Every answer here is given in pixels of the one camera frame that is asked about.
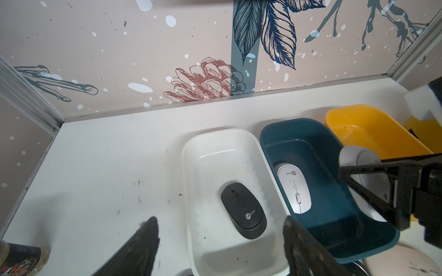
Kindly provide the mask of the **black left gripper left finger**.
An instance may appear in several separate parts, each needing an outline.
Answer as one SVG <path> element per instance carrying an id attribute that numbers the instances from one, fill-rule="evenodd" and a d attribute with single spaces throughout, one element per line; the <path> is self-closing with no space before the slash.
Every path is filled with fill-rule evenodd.
<path id="1" fill-rule="evenodd" d="M 96 276 L 150 276 L 160 246 L 156 217 L 149 218 Z"/>

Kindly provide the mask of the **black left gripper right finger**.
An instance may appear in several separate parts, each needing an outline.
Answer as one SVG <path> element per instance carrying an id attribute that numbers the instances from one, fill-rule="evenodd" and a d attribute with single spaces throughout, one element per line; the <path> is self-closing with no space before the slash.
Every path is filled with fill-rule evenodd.
<path id="1" fill-rule="evenodd" d="M 290 276 L 350 276 L 345 267 L 292 216 L 283 225 L 284 253 Z"/>

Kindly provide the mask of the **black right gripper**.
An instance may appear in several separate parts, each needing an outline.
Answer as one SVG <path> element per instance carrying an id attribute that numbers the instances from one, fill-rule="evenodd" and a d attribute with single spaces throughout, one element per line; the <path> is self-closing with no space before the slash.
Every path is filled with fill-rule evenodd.
<path id="1" fill-rule="evenodd" d="M 425 242 L 442 247 L 441 154 L 345 166 L 338 177 L 394 228 L 408 229 L 415 217 Z"/>

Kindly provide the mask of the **white mouse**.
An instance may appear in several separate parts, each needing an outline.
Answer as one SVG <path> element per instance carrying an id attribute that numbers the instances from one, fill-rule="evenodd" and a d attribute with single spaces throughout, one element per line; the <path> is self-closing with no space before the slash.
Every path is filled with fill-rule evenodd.
<path id="1" fill-rule="evenodd" d="M 301 215 L 309 211 L 312 206 L 311 195 L 301 169 L 291 163 L 280 163 L 276 171 L 292 213 Z"/>
<path id="2" fill-rule="evenodd" d="M 377 164 L 381 163 L 381 160 L 379 156 L 377 156 L 373 151 L 368 148 L 359 146 L 345 146 L 340 151 L 338 162 L 340 167 L 347 167 Z M 387 175 L 377 173 L 352 175 L 351 177 L 358 184 L 361 184 L 362 186 L 373 192 L 383 201 L 389 202 L 390 181 Z M 364 200 L 350 187 L 349 190 L 353 196 L 353 199 L 355 200 L 355 203 L 366 216 L 382 223 L 386 222 L 386 220 L 373 207 L 371 207 L 366 200 Z"/>

